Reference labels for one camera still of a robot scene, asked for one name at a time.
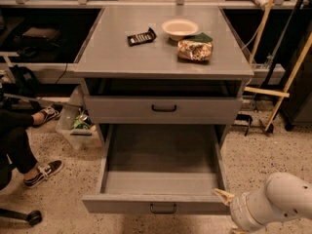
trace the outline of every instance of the person's leg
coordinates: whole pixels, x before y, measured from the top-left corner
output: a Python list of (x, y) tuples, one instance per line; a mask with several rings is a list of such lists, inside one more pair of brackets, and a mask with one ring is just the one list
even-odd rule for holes
[(19, 172), (26, 175), (26, 179), (31, 178), (31, 174), (35, 172), (37, 159), (30, 149), (27, 132), (23, 127), (14, 128), (4, 134), (0, 138), (0, 150), (1, 153), (9, 155)]
[(59, 116), (59, 111), (55, 105), (50, 105), (39, 112), (31, 115), (33, 118), (33, 126), (40, 126)]
[(0, 137), (16, 127), (30, 127), (34, 123), (31, 115), (0, 109)]
[(0, 137), (0, 152), (9, 155), (12, 163), (23, 174), (24, 184), (29, 188), (53, 176), (63, 167), (60, 160), (36, 167), (37, 160), (30, 149), (28, 135), (23, 127), (14, 128)]

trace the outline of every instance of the open drawer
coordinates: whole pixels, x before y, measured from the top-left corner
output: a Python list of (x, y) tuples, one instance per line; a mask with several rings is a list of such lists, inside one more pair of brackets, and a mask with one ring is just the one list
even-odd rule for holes
[(115, 125), (106, 138), (90, 213), (227, 215), (213, 189), (227, 189), (213, 125)]

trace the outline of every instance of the chair leg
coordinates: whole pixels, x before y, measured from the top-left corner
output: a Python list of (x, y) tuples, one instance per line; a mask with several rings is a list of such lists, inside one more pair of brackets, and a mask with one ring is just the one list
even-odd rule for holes
[(30, 214), (22, 214), (0, 208), (0, 216), (24, 220), (27, 221), (31, 226), (34, 226), (42, 221), (42, 215), (39, 211), (33, 211)]

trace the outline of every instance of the white bowl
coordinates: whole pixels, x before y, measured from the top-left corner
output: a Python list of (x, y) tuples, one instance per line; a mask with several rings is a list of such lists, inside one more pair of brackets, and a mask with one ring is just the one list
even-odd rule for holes
[(165, 21), (162, 27), (174, 41), (179, 41), (198, 30), (197, 23), (189, 19), (170, 19)]

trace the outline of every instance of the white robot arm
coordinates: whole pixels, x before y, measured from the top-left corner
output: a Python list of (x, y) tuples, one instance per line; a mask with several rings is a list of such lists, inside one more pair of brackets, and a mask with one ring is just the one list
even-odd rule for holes
[(312, 184), (295, 175), (276, 173), (257, 190), (232, 195), (227, 202), (239, 229), (251, 233), (270, 222), (312, 219)]

